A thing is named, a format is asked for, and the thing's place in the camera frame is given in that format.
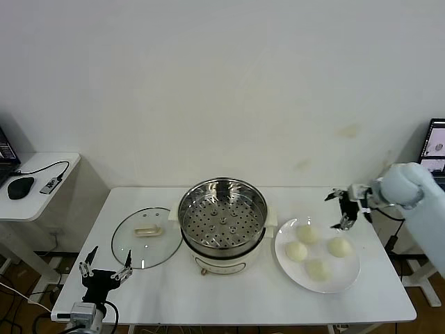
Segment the steamed bun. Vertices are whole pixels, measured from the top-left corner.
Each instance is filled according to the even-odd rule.
[[[312,225],[297,227],[297,235],[301,242],[305,244],[315,244],[318,241],[318,230]]]
[[[315,259],[306,263],[306,271],[312,280],[323,282],[331,276],[330,268],[326,262]]]
[[[289,242],[285,247],[286,255],[295,262],[302,262],[307,257],[307,248],[298,241]]]
[[[353,253],[353,247],[349,241],[341,237],[335,237],[329,240],[327,249],[329,253],[335,257],[345,257]]]

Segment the laptop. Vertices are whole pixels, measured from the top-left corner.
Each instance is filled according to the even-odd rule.
[[[423,142],[418,161],[445,190],[445,118],[433,118]]]
[[[19,157],[0,128],[0,187],[8,179],[9,174],[20,166]]]

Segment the stainless steel steamer basket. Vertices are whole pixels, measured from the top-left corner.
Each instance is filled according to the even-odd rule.
[[[204,256],[242,256],[263,238],[268,215],[261,193],[247,182],[219,177],[190,189],[178,207],[187,244]]]

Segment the white plate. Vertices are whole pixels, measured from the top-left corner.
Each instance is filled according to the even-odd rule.
[[[346,236],[347,232],[339,232],[326,226],[319,226],[316,222],[313,222],[311,224],[320,233],[320,241],[314,245],[306,245],[308,250],[307,259],[304,262],[294,262],[287,257],[284,247],[289,242],[299,241],[297,227],[306,224],[308,224],[307,218],[295,218],[285,223],[278,230],[275,238],[275,252],[281,267],[292,280],[315,292],[333,294],[348,289],[357,280],[360,273],[360,259],[355,250],[354,243]],[[354,253],[343,258],[331,255],[327,250],[327,241],[333,237],[347,239],[354,248]],[[305,262],[316,258],[326,261],[330,268],[331,277],[325,282],[312,280],[306,272]]]

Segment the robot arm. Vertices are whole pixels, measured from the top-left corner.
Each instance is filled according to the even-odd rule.
[[[416,163],[394,164],[371,186],[353,184],[347,192],[334,197],[340,197],[343,207],[347,204],[346,211],[342,208],[341,223],[335,226],[342,230],[354,223],[349,221],[349,227],[345,228],[344,216],[353,216],[352,212],[359,210],[366,213],[368,200],[376,207],[395,205],[414,240],[445,277],[445,192],[426,168]]]
[[[91,269],[92,261],[97,252],[97,246],[85,259],[79,263],[79,270],[82,275],[82,284],[87,288],[82,302],[74,303],[70,316],[69,333],[76,334],[100,334],[102,331],[102,320],[106,315],[106,297],[111,290],[117,289],[133,273],[131,267],[131,251],[127,256],[127,261],[118,272]]]

